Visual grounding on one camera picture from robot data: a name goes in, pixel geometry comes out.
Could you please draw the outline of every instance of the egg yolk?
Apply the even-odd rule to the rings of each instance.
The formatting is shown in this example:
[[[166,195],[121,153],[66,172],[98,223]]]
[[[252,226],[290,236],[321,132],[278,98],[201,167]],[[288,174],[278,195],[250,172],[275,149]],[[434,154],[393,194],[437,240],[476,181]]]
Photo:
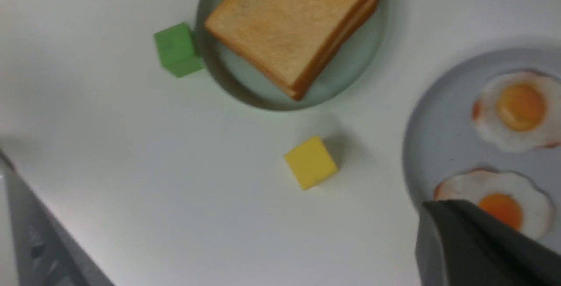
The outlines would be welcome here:
[[[503,123],[517,132],[527,132],[545,118],[545,99],[529,84],[507,87],[497,102],[497,114]]]
[[[520,230],[524,218],[522,208],[509,195],[490,194],[485,196],[477,206],[514,230]]]

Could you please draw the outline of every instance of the green cube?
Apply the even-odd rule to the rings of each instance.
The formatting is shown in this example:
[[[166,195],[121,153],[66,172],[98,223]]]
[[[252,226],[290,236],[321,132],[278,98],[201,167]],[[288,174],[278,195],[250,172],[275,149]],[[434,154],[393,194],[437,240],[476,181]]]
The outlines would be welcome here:
[[[189,25],[181,23],[172,26],[157,32],[154,39],[162,67],[177,78],[204,68]]]

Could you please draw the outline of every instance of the light green plate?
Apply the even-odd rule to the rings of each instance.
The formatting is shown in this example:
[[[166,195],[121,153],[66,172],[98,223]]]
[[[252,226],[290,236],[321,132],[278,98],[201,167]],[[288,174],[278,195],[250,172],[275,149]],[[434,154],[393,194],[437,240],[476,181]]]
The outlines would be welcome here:
[[[204,22],[220,2],[222,0],[199,2],[195,32],[206,67],[231,96],[245,104],[271,111],[302,110],[343,92],[374,61],[390,26],[391,0],[380,0],[376,13],[345,42],[305,98],[295,102],[206,31]]]

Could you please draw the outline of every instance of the yellow cube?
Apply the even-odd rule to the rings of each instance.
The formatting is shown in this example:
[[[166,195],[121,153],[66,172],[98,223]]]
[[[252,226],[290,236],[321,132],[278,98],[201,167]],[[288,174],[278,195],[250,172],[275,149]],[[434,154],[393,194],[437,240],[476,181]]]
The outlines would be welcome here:
[[[319,136],[294,148],[284,158],[302,190],[316,186],[337,172],[337,165]]]

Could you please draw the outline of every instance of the toast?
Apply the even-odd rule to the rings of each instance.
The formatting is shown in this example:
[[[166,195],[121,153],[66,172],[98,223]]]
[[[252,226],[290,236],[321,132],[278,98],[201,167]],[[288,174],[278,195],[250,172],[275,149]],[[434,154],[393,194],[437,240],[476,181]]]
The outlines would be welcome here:
[[[311,84],[321,74],[323,69],[329,64],[331,59],[337,54],[341,46],[359,29],[372,14],[376,11],[378,0],[367,0],[359,11],[349,20],[339,36],[330,44],[325,53],[321,56],[314,72],[307,78],[308,82],[305,83],[300,90],[293,90],[288,87],[279,87],[285,94],[293,100],[302,100],[304,95],[310,89]]]
[[[205,27],[274,84],[300,92],[366,1],[223,0]]]

